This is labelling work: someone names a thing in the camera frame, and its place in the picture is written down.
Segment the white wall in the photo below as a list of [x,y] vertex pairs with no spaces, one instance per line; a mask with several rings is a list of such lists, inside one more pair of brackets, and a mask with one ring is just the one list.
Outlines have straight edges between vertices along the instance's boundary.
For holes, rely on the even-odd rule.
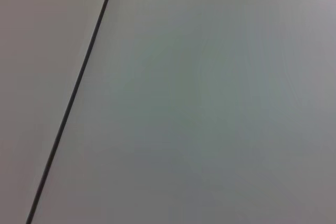
[[335,223],[335,0],[110,0],[34,224]]
[[0,222],[24,223],[103,0],[0,0]]

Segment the black line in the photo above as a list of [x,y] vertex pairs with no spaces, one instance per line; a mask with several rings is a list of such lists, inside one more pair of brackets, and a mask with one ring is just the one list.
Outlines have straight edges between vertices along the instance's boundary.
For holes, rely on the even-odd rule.
[[79,88],[79,85],[80,85],[80,81],[81,81],[81,79],[83,77],[83,74],[84,74],[84,71],[85,71],[85,67],[86,67],[86,65],[88,63],[91,51],[93,49],[93,45],[94,45],[94,43],[96,41],[96,37],[97,37],[97,34],[98,34],[100,23],[101,23],[101,21],[103,19],[104,12],[105,12],[105,9],[106,9],[108,1],[109,0],[104,0],[103,6],[102,6],[102,8],[100,10],[100,14],[99,14],[99,17],[98,17],[95,29],[93,31],[93,34],[92,34],[92,37],[91,37],[91,40],[90,40],[89,48],[88,48],[88,50],[86,52],[83,65],[82,65],[82,67],[81,67],[81,69],[79,71],[75,87],[74,87],[74,89],[72,91],[72,94],[71,94],[68,106],[67,106],[67,108],[65,110],[65,113],[64,113],[61,125],[60,125],[60,127],[58,129],[58,132],[57,132],[57,135],[56,135],[56,138],[55,138],[55,141],[54,141],[54,145],[53,145],[53,147],[51,149],[51,152],[50,152],[50,155],[48,157],[48,161],[47,161],[46,167],[44,168],[43,175],[42,175],[40,184],[38,185],[38,188],[37,188],[37,191],[36,191],[36,195],[35,195],[32,207],[30,209],[30,212],[29,212],[26,224],[32,224],[33,217],[34,217],[34,214],[35,214],[38,202],[40,200],[40,197],[41,197],[44,185],[46,183],[46,180],[47,180],[47,177],[48,177],[51,165],[53,163],[53,160],[54,160],[54,157],[55,157],[55,154],[56,154],[56,151],[57,151],[57,147],[58,147],[59,142],[61,140],[62,133],[63,133],[63,130],[65,128],[65,125],[67,123],[71,107],[72,107],[72,105],[74,103],[74,100],[75,100],[75,97],[76,97],[76,94],[77,94],[77,91],[78,91],[78,88]]

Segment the gray surface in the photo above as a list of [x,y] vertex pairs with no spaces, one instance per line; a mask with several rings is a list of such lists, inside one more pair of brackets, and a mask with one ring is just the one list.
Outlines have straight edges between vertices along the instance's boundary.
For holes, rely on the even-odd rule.
[[0,223],[25,223],[103,0],[0,0]]
[[34,224],[335,223],[336,0],[110,0]]

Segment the white panel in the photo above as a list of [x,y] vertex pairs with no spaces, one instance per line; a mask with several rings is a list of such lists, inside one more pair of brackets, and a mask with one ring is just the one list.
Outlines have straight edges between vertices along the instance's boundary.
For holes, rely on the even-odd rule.
[[335,223],[335,17],[110,0],[34,223]]
[[0,223],[24,223],[103,0],[0,0]]

